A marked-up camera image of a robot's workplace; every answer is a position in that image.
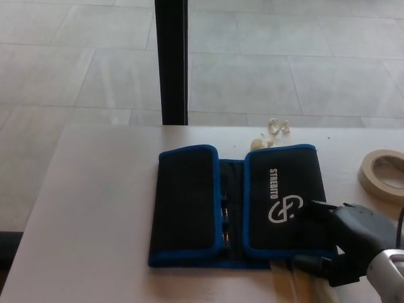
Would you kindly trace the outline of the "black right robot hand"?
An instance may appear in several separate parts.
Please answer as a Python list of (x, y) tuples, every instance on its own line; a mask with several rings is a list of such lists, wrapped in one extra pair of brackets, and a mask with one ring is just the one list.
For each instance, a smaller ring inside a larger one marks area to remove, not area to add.
[(326, 240), (343, 253), (334, 252), (332, 257), (297, 255), (292, 264), (327, 280), (332, 287), (358, 282), (379, 253), (403, 248), (402, 217), (395, 226), (387, 216), (364, 206), (334, 206), (318, 201), (311, 201), (302, 217), (325, 228)]

